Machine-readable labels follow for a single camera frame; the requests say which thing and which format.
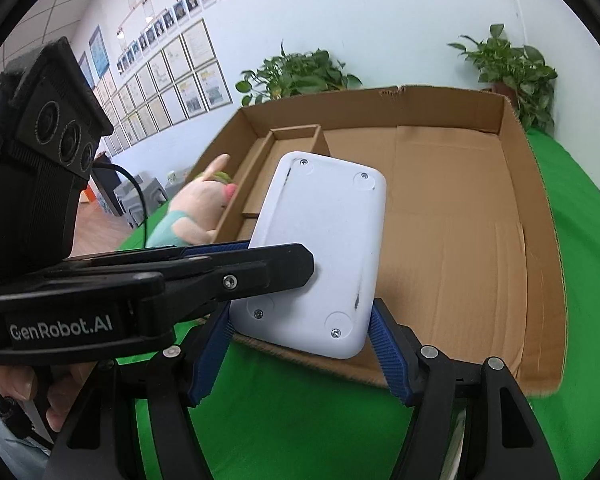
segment blue gripper pad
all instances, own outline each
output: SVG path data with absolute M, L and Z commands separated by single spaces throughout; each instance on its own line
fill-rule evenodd
M 409 387 L 408 364 L 395 342 L 389 327 L 384 322 L 374 302 L 369 320 L 369 339 L 389 385 L 389 391 L 406 404 L 413 395 Z
M 229 320 L 229 304 L 230 302 L 225 304 L 222 314 L 211 329 L 205 347 L 194 365 L 189 387 L 189 399 L 194 406 L 199 405 L 202 399 L 211 393 L 231 338 L 234 336 L 235 329 Z
M 231 242 L 229 244 L 212 244 L 193 246 L 184 251 L 183 256 L 198 256 L 199 254 L 224 253 L 225 251 L 240 251 L 249 248 L 249 242 Z

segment potted plant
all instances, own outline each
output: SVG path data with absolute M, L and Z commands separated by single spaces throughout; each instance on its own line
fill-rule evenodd
M 535 47 L 511 46 L 503 24 L 491 25 L 489 30 L 491 37 L 486 41 L 460 36 L 471 41 L 475 50 L 468 50 L 462 43 L 448 45 L 461 50 L 460 56 L 480 71 L 479 82 L 492 83 L 493 91 L 509 98 L 525 130 L 538 128 L 550 133 L 554 127 L 554 80 L 558 76 L 555 69 L 544 62 Z
M 305 54 L 286 54 L 280 44 L 280 55 L 265 59 L 255 72 L 245 70 L 235 89 L 243 94 L 242 106 L 259 104 L 299 94 L 315 94 L 329 90 L 344 90 L 362 85 L 353 74 L 345 74 L 345 63 L 331 60 L 328 50 L 318 49 Z

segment small cardboard box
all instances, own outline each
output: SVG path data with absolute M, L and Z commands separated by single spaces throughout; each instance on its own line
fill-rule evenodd
M 376 296 L 398 323 L 452 358 L 481 363 L 502 357 L 528 394 L 558 389 L 566 350 L 560 255 L 538 166 L 505 98 L 403 87 L 241 108 L 191 172 L 200 173 L 221 153 L 232 156 L 227 172 L 238 191 L 216 241 L 249 237 L 277 162 L 294 150 L 330 154 L 384 174 Z M 335 360 L 238 339 L 386 385 L 368 343 L 359 355 Z

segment pig plush ear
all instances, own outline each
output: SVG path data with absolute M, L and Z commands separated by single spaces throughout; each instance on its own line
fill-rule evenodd
M 216 158 L 211 162 L 211 164 L 209 164 L 206 167 L 206 170 L 203 171 L 202 174 L 199 177 L 197 177 L 196 180 L 213 180 L 214 175 L 218 171 L 224 170 L 230 158 L 231 156 L 229 156 L 227 153 L 223 153 L 222 155 L 216 156 Z

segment blue wall poster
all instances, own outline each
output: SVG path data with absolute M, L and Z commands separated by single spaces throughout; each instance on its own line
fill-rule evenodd
M 107 56 L 107 49 L 104 47 L 99 25 L 89 40 L 89 48 L 91 49 L 91 58 L 93 59 L 93 65 L 96 67 L 98 78 L 102 79 L 107 68 L 109 68 L 109 57 Z
M 89 83 L 89 88 L 93 90 L 96 86 L 96 83 L 93 82 L 93 74 L 91 73 L 91 67 L 89 66 L 89 60 L 87 59 L 87 53 L 83 52 L 82 56 L 80 56 L 80 61 L 78 62 L 80 65 L 80 70 L 84 74 L 84 78 Z

